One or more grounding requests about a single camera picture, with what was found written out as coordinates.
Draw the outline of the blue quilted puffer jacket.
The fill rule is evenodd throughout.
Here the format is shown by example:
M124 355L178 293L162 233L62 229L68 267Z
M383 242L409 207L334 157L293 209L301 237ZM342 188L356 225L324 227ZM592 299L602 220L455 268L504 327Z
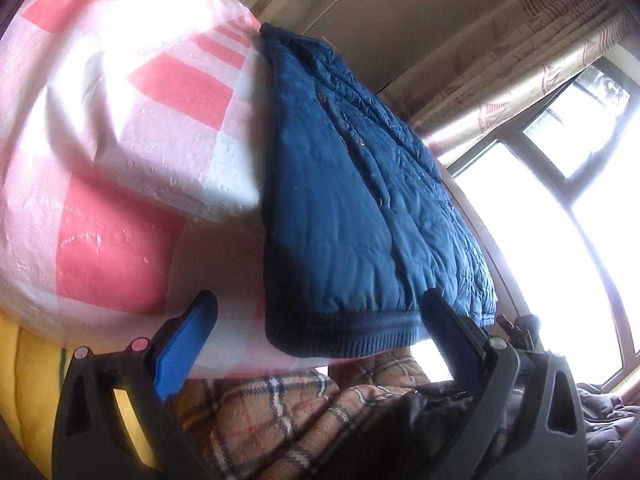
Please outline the blue quilted puffer jacket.
M272 69L265 332L296 358L350 359L427 335L424 292L487 326L495 286L418 136L324 42L264 25Z

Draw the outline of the pink checkered bed sheet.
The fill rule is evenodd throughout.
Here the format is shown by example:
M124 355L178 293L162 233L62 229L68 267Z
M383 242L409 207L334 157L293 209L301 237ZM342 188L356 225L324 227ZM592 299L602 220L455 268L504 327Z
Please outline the pink checkered bed sheet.
M208 289L196 377L315 366L265 334L270 126L241 0L1 0L2 310L111 352Z

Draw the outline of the beige patterned curtain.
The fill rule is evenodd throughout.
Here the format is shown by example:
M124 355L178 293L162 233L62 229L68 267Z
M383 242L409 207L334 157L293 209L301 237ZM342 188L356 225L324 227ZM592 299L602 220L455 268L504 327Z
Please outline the beige patterned curtain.
M379 96L448 165L629 32L613 0L506 0Z

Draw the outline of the dark clothing pile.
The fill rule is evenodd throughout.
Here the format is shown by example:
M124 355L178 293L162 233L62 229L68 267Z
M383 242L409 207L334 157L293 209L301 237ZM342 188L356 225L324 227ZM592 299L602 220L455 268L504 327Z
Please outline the dark clothing pile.
M635 479L639 409L556 373L515 388L493 425L450 382L403 396L346 439L321 479Z

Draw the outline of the yellow bedding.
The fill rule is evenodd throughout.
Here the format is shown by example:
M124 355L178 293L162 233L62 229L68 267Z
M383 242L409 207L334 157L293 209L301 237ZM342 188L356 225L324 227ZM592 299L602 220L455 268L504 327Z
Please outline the yellow bedding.
M53 429L70 357L1 315L1 416L39 471L52 477Z

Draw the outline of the tan plaid blanket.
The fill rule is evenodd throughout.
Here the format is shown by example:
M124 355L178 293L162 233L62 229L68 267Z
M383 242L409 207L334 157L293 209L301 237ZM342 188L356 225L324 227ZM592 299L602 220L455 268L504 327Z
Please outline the tan plaid blanket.
M410 349L318 370L190 379L170 407L221 479L307 479L346 438L426 385Z

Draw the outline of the dark window frame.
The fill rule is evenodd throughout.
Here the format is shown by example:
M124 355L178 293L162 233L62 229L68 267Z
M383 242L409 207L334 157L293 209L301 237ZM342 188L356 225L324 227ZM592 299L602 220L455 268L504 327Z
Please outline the dark window frame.
M606 56L448 169L507 318L533 314L578 382L639 369L639 65Z

